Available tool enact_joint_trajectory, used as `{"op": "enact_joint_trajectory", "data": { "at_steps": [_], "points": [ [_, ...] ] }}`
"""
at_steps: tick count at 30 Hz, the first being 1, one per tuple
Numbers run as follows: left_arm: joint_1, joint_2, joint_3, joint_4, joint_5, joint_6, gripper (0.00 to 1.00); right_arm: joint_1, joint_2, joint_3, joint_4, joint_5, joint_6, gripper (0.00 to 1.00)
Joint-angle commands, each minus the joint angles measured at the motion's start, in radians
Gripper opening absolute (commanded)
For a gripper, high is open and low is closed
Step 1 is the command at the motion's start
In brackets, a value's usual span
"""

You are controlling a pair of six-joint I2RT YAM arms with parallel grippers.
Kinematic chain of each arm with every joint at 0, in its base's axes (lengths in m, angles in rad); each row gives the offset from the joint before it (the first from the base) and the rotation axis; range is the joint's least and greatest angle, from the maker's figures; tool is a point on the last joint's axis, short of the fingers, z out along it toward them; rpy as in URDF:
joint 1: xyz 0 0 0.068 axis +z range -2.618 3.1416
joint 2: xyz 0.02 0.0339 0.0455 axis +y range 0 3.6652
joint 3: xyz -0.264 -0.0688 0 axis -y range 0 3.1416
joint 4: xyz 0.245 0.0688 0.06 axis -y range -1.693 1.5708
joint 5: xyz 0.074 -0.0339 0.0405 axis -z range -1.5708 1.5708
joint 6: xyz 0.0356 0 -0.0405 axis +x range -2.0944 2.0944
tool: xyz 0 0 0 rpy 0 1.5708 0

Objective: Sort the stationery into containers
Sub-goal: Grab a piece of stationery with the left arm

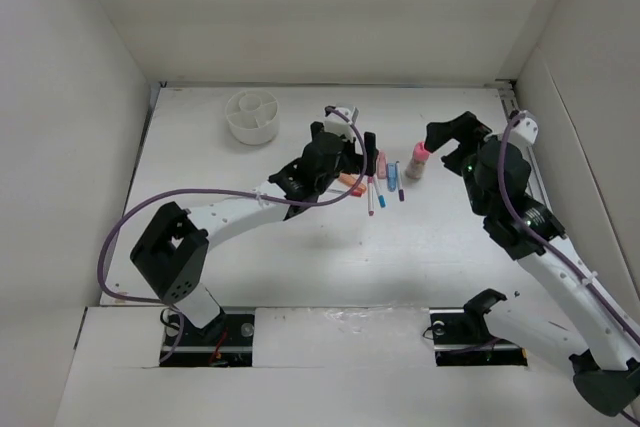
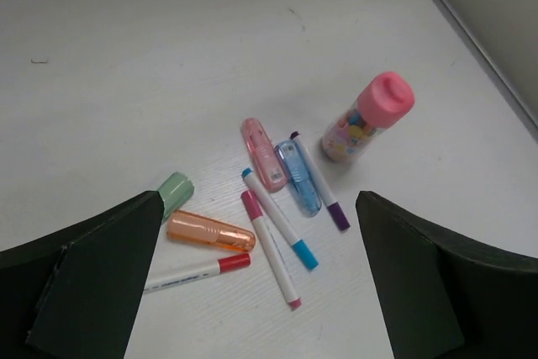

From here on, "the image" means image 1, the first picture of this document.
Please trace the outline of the pink capped glue bottle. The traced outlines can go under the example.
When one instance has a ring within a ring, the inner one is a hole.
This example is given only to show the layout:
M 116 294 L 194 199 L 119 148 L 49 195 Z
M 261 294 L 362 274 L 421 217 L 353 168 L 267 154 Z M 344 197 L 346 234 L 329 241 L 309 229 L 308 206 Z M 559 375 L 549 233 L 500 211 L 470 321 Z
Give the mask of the pink capped glue bottle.
M 411 180 L 419 180 L 422 178 L 431 153 L 425 147 L 423 141 L 418 142 L 412 151 L 411 158 L 405 168 L 405 175 Z

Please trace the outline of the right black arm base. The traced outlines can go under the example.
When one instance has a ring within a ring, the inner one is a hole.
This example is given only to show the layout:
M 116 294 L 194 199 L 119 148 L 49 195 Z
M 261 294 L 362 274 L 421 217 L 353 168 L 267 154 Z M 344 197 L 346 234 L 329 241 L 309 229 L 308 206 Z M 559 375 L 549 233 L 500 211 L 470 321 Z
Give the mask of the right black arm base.
M 484 315 L 507 297 L 486 289 L 462 307 L 429 309 L 430 325 L 422 337 L 433 343 L 438 367 L 519 366 L 527 367 L 525 351 L 489 333 Z

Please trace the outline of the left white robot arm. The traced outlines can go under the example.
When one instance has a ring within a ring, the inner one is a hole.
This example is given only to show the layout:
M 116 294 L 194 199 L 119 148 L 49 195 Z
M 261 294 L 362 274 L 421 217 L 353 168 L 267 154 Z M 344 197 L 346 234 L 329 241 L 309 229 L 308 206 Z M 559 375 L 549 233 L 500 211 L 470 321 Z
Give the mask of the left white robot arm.
M 205 207 L 162 205 L 130 253 L 158 299 L 176 307 L 188 331 L 201 343 L 216 341 L 226 313 L 201 282 L 207 254 L 220 244 L 257 227 L 284 222 L 319 204 L 341 174 L 368 176 L 375 169 L 376 135 L 366 132 L 364 149 L 333 132 L 328 122 L 311 125 L 312 138 L 301 156 L 269 176 L 247 195 L 229 194 Z

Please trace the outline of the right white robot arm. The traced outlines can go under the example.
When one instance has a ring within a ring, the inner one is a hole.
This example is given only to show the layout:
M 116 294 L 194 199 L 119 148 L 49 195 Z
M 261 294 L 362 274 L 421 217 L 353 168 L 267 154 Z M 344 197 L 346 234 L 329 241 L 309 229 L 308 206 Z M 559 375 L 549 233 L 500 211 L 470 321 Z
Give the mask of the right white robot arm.
M 500 134 L 465 112 L 429 123 L 424 146 L 434 153 L 457 142 L 443 157 L 444 167 L 463 179 L 490 239 L 547 291 L 571 328 L 486 289 L 461 307 L 431 310 L 423 335 L 433 341 L 441 365 L 465 365 L 499 345 L 532 353 L 570 378 L 600 414 L 626 417 L 639 397 L 639 326 L 585 266 L 553 212 L 528 194 L 532 167 L 525 153 L 537 135 L 526 111 L 512 113 Z

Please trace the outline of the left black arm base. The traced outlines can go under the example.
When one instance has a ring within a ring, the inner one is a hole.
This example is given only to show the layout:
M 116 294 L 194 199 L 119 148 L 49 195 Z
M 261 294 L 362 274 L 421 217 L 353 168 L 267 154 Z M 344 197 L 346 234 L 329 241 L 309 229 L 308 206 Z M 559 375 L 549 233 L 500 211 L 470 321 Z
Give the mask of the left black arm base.
M 204 333 L 167 308 L 160 313 L 163 325 L 160 367 L 244 368 L 253 362 L 255 311 L 227 309 L 221 325 Z

